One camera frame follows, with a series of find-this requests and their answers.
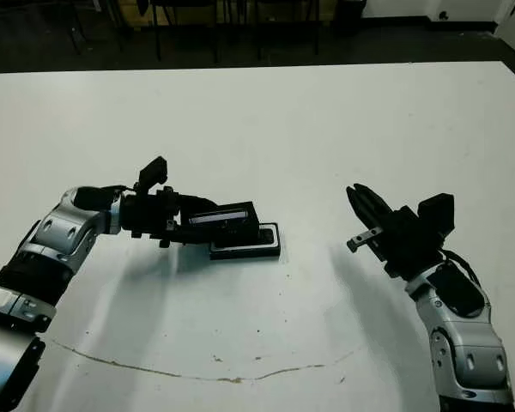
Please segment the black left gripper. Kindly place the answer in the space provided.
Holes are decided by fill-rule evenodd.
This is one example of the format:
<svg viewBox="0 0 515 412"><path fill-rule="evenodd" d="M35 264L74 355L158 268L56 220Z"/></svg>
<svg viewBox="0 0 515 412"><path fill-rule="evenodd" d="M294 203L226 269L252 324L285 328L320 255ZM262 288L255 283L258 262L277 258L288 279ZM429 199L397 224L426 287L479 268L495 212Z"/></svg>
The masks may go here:
<svg viewBox="0 0 515 412"><path fill-rule="evenodd" d="M159 241L159 247L166 249L171 242L180 244L209 244L212 233L207 229L176 225L167 233L168 222L173 221L179 211L211 211L217 204L207 198L180 195L170 186L164 186L155 194L136 192L123 195L120 201L120 227L129 231L134 239L147 234Z"/></svg>

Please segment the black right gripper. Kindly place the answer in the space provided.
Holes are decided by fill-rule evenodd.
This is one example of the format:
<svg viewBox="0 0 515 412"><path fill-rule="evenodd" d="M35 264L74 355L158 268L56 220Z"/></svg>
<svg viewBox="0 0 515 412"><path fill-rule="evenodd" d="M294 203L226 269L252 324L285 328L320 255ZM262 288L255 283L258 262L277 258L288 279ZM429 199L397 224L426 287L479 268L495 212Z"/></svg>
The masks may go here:
<svg viewBox="0 0 515 412"><path fill-rule="evenodd" d="M362 184L346 188L349 204L367 227L347 241L350 251L368 246L394 278L414 279L443 261L440 237L409 207L392 210L385 200Z"/></svg>

